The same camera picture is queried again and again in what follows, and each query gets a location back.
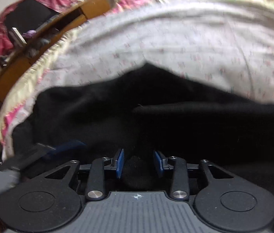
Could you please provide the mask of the wooden bedside shelf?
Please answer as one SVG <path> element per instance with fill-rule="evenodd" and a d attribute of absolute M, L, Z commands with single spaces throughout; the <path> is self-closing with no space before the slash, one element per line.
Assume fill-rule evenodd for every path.
<path fill-rule="evenodd" d="M 0 71 L 0 105 L 16 81 L 67 31 L 108 12 L 108 0 L 83 0 L 45 24 L 27 44 L 8 58 Z"/>

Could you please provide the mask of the pink red cloth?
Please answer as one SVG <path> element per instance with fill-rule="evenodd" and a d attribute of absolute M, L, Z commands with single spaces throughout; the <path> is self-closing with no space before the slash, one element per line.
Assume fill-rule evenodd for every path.
<path fill-rule="evenodd" d="M 24 39 L 27 39 L 25 35 L 29 31 L 36 31 L 53 16 L 63 14 L 79 2 L 79 0 L 19 0 L 6 7 L 0 14 L 0 57 L 9 55 L 15 50 L 10 36 L 13 27 L 17 28 Z"/>

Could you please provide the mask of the black pants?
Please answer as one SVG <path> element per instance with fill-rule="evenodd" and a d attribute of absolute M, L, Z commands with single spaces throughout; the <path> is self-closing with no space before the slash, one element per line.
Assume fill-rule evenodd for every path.
<path fill-rule="evenodd" d="M 122 189 L 151 190 L 160 186 L 152 160 L 160 151 L 189 163 L 207 159 L 274 195 L 274 104 L 257 103 L 152 64 L 109 81 L 48 88 L 12 131 L 16 155 L 38 143 L 57 147 L 72 140 L 85 148 L 42 160 L 27 176 L 69 159 L 90 163 L 124 149 Z"/>

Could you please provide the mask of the white floral bed sheet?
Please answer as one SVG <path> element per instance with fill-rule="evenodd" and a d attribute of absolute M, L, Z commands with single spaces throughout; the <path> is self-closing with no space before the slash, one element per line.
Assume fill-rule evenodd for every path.
<path fill-rule="evenodd" d="M 81 86 L 151 62 L 178 75 L 274 103 L 274 0 L 116 0 L 69 30 L 8 93 L 0 111 L 2 159 L 38 94 Z"/>

